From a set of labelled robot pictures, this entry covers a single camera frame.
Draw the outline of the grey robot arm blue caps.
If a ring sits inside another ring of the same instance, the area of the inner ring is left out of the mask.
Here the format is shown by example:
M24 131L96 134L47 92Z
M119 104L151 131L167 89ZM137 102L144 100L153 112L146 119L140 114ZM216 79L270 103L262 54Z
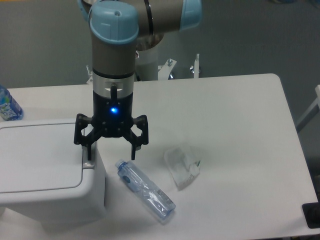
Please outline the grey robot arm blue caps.
M92 157L100 138L125 138L131 156L149 142L148 119L133 118L137 40L194 28L199 0L80 0L92 45L93 115L76 116L74 143Z

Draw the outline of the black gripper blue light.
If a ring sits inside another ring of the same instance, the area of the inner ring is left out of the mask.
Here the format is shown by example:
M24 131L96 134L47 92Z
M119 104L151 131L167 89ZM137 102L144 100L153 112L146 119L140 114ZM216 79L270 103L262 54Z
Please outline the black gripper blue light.
M135 160L136 151L142 145L149 143L149 126L146 115L132 117L133 94L122 98L106 98L93 93L93 116L88 117L82 113L76 115L74 144L81 145L87 149L88 160L92 160L92 144L99 138L125 138L131 144L131 160ZM92 130L87 135L82 131L88 125ZM137 136L132 127L141 130Z

